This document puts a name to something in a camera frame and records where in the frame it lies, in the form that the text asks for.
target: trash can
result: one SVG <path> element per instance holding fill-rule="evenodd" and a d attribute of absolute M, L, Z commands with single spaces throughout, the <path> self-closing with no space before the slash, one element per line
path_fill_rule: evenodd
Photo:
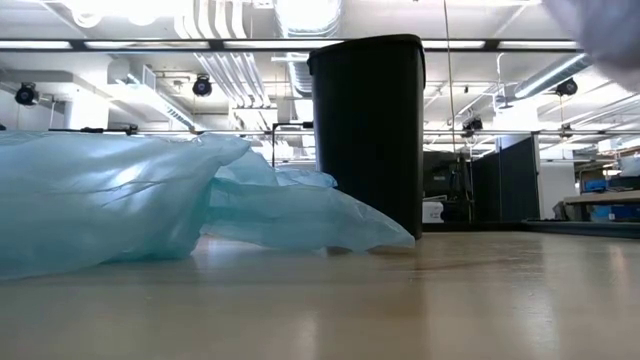
<path fill-rule="evenodd" d="M 422 236 L 422 42 L 346 41 L 311 52 L 316 157 L 338 189 Z"/>

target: plastic bag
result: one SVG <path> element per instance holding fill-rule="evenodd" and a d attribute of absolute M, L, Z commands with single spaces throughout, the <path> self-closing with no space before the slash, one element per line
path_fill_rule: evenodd
<path fill-rule="evenodd" d="M 290 249 L 413 246 L 393 220 L 326 187 L 326 174 L 287 173 L 325 187 L 278 185 L 282 173 L 249 145 L 0 133 L 0 279 L 186 257 L 201 232 Z"/>
<path fill-rule="evenodd" d="M 216 135 L 0 133 L 0 279 L 189 255 L 209 182 L 248 148 Z"/>
<path fill-rule="evenodd" d="M 361 252 L 380 245 L 413 247 L 402 226 L 364 203 L 326 187 L 243 185 L 213 181 L 203 234 L 273 248 L 341 247 Z"/>
<path fill-rule="evenodd" d="M 320 187 L 336 187 L 338 182 L 333 176 L 319 171 L 309 171 L 302 169 L 278 168 L 276 169 L 278 184 L 288 185 L 309 185 Z"/>
<path fill-rule="evenodd" d="M 602 73 L 640 91 L 640 1 L 544 0 L 551 13 Z"/>

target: cubicle partition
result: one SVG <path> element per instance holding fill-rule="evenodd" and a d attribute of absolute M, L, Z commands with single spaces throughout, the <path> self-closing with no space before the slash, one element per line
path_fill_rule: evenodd
<path fill-rule="evenodd" d="M 536 151 L 530 136 L 472 163 L 476 221 L 540 218 Z"/>

